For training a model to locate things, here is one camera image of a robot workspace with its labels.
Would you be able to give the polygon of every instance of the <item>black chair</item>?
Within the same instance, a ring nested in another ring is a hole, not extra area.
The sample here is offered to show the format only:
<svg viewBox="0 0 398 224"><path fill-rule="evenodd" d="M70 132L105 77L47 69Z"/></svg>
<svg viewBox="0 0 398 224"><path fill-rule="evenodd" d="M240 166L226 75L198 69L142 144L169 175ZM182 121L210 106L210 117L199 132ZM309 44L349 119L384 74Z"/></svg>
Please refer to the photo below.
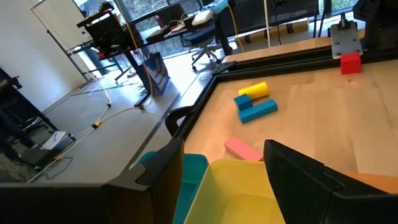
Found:
<svg viewBox="0 0 398 224"><path fill-rule="evenodd" d="M195 54L192 55L193 71L195 71L195 72L197 71L197 68L193 64L195 64L199 60L199 58L201 58L205 54L207 55L208 58L210 58L210 56L212 56L213 58L216 59L217 63L221 63L221 60L218 59L217 56L213 53L219 47L217 47L217 46L208 47L208 45L211 44L212 41L215 39L215 36L216 36L216 27L213 24L209 27L195 31L186 37L183 37L182 42L183 42L184 46L192 47L192 48L196 48L196 47L201 48L201 50L199 50L198 52L196 52Z"/></svg>

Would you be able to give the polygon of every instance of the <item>computer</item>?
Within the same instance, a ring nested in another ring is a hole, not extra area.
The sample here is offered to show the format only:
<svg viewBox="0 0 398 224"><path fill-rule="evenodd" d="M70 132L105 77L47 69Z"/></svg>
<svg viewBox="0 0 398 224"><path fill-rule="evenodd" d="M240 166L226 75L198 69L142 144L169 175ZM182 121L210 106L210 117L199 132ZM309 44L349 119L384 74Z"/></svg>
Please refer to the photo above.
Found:
<svg viewBox="0 0 398 224"><path fill-rule="evenodd" d="M172 21L179 21L184 13L185 11L179 3L172 4L156 12L156 14L159 16L159 19L166 26L169 24L170 26L177 26L177 22Z"/></svg>
<svg viewBox="0 0 398 224"><path fill-rule="evenodd" d="M105 184L0 184L0 223L172 223L182 170L177 138Z"/></svg>

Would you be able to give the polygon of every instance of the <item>teal block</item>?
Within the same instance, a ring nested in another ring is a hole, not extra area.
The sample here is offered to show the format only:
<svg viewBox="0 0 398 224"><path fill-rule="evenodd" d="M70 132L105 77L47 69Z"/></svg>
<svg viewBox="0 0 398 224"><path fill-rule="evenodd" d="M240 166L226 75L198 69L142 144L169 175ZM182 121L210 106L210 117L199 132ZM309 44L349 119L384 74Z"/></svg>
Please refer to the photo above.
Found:
<svg viewBox="0 0 398 224"><path fill-rule="evenodd" d="M278 105L276 104L275 100L267 100L246 110L240 111L239 118L242 123L247 123L277 110Z"/></svg>
<svg viewBox="0 0 398 224"><path fill-rule="evenodd" d="M253 106L253 103L247 94L236 97L234 101L238 107L238 111L246 110Z"/></svg>

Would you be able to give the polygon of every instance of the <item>teal bin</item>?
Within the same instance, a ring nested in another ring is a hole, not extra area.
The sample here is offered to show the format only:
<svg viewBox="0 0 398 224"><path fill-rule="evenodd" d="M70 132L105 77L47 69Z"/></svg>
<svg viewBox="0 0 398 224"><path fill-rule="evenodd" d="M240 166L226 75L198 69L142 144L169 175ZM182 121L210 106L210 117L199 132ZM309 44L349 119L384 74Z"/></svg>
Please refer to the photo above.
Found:
<svg viewBox="0 0 398 224"><path fill-rule="evenodd" d="M144 154L139 162L144 162L156 152ZM183 224L189 208L197 194L200 182L205 175L209 163L204 155L184 154L184 167L180 194L175 207L173 224Z"/></svg>

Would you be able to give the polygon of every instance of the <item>desk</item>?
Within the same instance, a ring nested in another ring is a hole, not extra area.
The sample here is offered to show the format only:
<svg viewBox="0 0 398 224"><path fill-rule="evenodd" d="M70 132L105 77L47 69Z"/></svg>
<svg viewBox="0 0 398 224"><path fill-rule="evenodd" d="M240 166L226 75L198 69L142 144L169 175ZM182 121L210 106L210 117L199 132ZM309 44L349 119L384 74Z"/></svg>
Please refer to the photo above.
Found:
<svg viewBox="0 0 398 224"><path fill-rule="evenodd" d="M326 42L306 40L279 49L296 51ZM271 55L275 49L264 52ZM363 65L360 75L341 75L340 68L330 68L219 83L187 136L185 153L203 154L209 162L235 159L223 146L231 136L260 152L265 139L275 139L347 174L398 176L394 70L398 60ZM263 81L279 110L242 124L233 99L239 89Z"/></svg>

